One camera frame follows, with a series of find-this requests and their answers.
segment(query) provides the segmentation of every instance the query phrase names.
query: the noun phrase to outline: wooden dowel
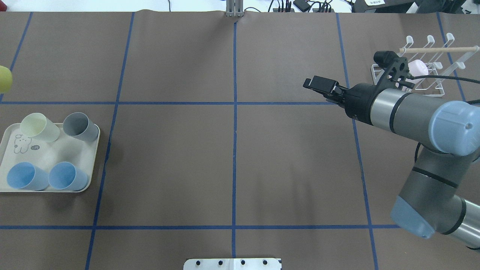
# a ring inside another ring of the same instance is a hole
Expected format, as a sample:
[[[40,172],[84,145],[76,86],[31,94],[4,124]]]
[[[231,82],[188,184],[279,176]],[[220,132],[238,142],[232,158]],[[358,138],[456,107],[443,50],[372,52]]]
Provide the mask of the wooden dowel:
[[[478,51],[479,47],[453,47],[453,48],[409,48],[406,53],[429,53],[429,52],[469,52]],[[404,52],[403,48],[399,49],[400,53]]]

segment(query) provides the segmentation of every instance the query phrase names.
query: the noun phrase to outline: gray cup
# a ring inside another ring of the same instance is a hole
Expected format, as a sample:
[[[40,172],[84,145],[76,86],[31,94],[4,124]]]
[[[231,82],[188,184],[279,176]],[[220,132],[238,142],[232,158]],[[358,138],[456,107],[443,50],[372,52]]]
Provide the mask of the gray cup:
[[[97,126],[83,112],[74,112],[63,120],[63,131],[66,135],[90,142],[98,137]]]

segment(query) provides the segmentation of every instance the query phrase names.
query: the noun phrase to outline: white tray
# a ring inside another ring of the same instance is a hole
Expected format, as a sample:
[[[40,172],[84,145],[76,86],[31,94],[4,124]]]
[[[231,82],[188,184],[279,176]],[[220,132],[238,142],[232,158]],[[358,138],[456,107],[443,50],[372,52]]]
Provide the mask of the white tray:
[[[0,143],[0,157],[3,157],[0,164],[0,192],[82,192],[88,188],[92,181],[100,128],[95,141],[84,142],[66,135],[62,123],[55,124],[60,128],[60,136],[52,143],[26,137],[20,132],[20,123],[15,123],[5,130]],[[57,163],[68,161],[87,174],[88,184],[77,191],[58,190],[51,186],[40,191],[11,188],[7,184],[7,174],[15,164],[24,161],[46,172],[50,172]]]

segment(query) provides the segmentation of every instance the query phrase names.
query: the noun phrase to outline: metal bracket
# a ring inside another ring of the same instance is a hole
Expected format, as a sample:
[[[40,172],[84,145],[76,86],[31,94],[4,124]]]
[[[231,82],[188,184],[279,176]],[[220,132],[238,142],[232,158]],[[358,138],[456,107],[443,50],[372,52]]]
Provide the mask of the metal bracket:
[[[189,259],[183,270],[282,270],[279,258]]]
[[[243,0],[227,0],[227,17],[243,17]]]

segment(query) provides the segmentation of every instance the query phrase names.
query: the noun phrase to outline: cartoon drawing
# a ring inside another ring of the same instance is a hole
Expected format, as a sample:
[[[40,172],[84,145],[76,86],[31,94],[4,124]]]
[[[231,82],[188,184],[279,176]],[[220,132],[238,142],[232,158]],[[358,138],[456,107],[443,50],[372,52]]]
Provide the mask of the cartoon drawing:
[[[15,154],[25,153],[28,150],[30,143],[32,143],[32,138],[26,137],[22,134],[15,135]]]

